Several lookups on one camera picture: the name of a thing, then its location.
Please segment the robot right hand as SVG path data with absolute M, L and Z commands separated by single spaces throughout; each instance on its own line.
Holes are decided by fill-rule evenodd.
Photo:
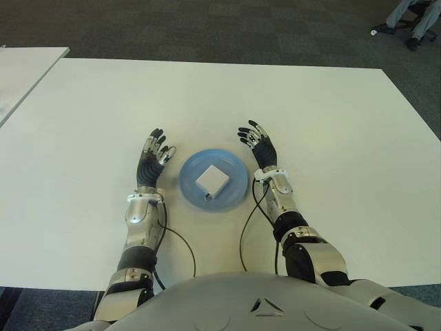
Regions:
M 249 127 L 239 127 L 239 140 L 252 151 L 258 167 L 263 172 L 277 168 L 277 152 L 266 130 L 253 120 L 249 120 L 248 124 Z

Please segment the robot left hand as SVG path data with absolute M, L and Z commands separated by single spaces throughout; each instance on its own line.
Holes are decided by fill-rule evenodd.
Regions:
M 164 146 L 166 140 L 163 129 L 155 128 L 146 139 L 136 169 L 138 187 L 156 188 L 157 181 L 176 153 L 175 146 Z

